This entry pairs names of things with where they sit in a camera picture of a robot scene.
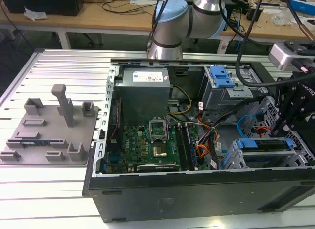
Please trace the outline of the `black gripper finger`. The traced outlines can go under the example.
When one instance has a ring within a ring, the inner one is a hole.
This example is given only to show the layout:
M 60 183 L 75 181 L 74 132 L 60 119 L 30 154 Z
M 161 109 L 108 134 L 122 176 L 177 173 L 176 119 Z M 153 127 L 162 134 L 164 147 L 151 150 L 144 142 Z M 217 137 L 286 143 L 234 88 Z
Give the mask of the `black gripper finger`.
M 306 113 L 297 110 L 295 112 L 287 111 L 283 113 L 283 131 L 301 130 L 305 123 Z
M 284 137 L 290 131 L 293 115 L 291 113 L 292 85 L 286 83 L 276 86 L 275 107 L 278 108 L 278 118 L 271 131 L 272 137 Z

